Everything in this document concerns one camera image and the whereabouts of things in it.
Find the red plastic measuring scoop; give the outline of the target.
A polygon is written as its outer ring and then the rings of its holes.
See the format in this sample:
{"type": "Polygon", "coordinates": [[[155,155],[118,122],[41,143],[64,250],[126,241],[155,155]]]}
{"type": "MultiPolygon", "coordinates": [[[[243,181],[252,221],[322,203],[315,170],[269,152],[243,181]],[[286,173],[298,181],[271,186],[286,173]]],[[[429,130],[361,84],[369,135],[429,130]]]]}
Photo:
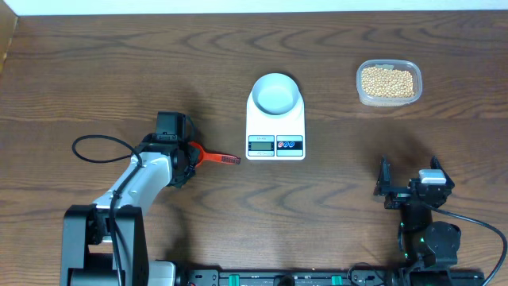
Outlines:
{"type": "Polygon", "coordinates": [[[199,143],[191,141],[190,145],[196,149],[199,150],[199,156],[198,156],[198,163],[196,164],[196,167],[199,167],[202,165],[205,161],[211,161],[219,164],[228,164],[228,165],[234,165],[234,164],[240,164],[241,159],[239,157],[224,154],[224,153],[208,153],[199,143]]]}

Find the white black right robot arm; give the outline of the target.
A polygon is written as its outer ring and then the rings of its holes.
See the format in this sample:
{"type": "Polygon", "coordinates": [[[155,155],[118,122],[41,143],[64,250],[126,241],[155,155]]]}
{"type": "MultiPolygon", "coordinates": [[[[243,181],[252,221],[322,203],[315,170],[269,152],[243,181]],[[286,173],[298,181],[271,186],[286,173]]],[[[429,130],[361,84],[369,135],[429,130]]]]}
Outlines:
{"type": "Polygon", "coordinates": [[[458,261],[461,231],[433,220],[432,211],[446,203],[454,187],[436,157],[405,187],[392,185],[390,164],[386,157],[381,159],[374,194],[385,199],[385,209],[400,211],[398,245],[406,259],[402,267],[388,272],[388,285],[452,284],[449,268],[458,261]]]}

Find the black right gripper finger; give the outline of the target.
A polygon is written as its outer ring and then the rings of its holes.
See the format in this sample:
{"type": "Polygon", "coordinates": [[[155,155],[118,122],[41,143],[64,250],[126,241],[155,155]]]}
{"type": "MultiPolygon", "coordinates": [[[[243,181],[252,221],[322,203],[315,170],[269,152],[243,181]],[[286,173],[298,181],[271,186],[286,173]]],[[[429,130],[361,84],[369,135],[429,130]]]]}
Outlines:
{"type": "Polygon", "coordinates": [[[374,195],[385,196],[392,191],[390,164],[385,156],[382,157],[374,195]]]}
{"type": "Polygon", "coordinates": [[[446,179],[446,183],[445,184],[447,186],[449,186],[449,187],[454,187],[455,186],[455,183],[450,178],[448,173],[442,168],[441,163],[437,159],[437,156],[433,156],[432,159],[430,160],[430,167],[431,167],[431,169],[436,169],[436,170],[442,171],[442,173],[443,173],[443,175],[444,175],[444,177],[446,179]]]}

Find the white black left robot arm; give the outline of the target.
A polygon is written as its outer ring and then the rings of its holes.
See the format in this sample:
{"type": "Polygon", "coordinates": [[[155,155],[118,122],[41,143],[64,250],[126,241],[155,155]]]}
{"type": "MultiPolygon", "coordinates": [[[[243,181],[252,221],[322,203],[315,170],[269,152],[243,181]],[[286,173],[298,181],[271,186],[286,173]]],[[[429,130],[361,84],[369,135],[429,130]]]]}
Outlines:
{"type": "Polygon", "coordinates": [[[129,166],[102,196],[72,205],[63,217],[60,284],[185,285],[187,275],[171,261],[151,261],[144,216],[166,187],[191,179],[199,150],[195,127],[179,112],[160,111],[156,129],[126,155],[129,166]]]}

